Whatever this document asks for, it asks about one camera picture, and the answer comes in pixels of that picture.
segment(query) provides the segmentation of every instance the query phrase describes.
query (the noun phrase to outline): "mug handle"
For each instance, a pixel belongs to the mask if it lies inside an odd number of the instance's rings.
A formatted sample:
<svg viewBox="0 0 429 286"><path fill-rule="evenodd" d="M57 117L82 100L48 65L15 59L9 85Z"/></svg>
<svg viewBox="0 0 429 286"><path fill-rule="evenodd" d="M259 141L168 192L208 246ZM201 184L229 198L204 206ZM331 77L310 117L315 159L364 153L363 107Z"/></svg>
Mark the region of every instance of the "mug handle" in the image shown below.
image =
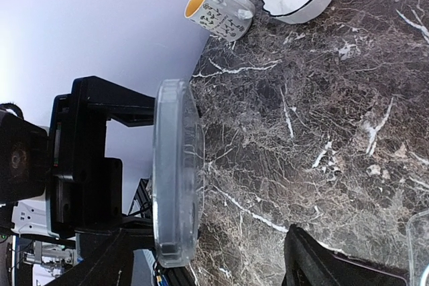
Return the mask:
<svg viewBox="0 0 429 286"><path fill-rule="evenodd" d="M241 20L251 19L255 15L255 5L250 0L213 0L219 5L232 9L232 14Z"/></svg>

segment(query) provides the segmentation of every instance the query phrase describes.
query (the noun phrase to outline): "dark marble surface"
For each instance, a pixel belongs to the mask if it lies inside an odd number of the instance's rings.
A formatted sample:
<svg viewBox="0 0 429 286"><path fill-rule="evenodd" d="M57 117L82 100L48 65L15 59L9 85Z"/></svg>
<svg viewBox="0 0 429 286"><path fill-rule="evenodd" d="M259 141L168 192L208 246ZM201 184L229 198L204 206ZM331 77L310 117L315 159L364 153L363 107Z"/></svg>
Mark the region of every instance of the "dark marble surface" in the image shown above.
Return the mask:
<svg viewBox="0 0 429 286"><path fill-rule="evenodd" d="M429 0L334 0L211 37L192 80L206 134L200 285L280 285L298 223L331 249L408 268L429 208Z"/></svg>

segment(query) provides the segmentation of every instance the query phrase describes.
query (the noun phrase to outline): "transparent plastic container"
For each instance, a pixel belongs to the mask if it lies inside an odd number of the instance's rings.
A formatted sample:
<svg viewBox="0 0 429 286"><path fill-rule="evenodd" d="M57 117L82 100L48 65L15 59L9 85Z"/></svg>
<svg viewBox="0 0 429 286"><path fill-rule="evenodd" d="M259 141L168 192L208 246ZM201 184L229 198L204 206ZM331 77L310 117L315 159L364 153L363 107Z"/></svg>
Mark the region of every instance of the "transparent plastic container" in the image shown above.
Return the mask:
<svg viewBox="0 0 429 286"><path fill-rule="evenodd" d="M410 286L429 286L429 210L407 223Z"/></svg>
<svg viewBox="0 0 429 286"><path fill-rule="evenodd" d="M158 261L183 267L195 256L204 206L204 133L187 81L165 80L158 90L153 171Z"/></svg>

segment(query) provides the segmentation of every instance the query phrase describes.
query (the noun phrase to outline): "clear plastic container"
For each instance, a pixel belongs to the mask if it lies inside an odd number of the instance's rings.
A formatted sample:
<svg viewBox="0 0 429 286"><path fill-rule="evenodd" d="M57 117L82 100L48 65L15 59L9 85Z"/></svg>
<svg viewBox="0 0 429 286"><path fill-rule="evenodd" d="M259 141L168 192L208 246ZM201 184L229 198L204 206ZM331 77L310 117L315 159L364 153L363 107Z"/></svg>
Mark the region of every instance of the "clear plastic container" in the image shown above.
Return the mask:
<svg viewBox="0 0 429 286"><path fill-rule="evenodd" d="M153 171L158 261L183 267L195 256L204 205L204 133L187 81L165 80L158 90Z"/></svg>
<svg viewBox="0 0 429 286"><path fill-rule="evenodd" d="M429 286L429 210L407 223L410 286Z"/></svg>

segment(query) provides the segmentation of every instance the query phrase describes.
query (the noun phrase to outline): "table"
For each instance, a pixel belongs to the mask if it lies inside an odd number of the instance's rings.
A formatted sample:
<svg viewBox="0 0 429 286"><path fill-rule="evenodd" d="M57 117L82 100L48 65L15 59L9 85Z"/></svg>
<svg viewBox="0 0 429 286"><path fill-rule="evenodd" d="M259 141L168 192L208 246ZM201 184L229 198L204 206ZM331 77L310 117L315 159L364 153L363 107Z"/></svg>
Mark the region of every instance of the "table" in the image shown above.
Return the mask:
<svg viewBox="0 0 429 286"><path fill-rule="evenodd" d="M200 285L280 285L298 223L330 249L408 268L429 208L429 0L333 0L286 25L261 10L212 36L192 88L206 135Z"/></svg>

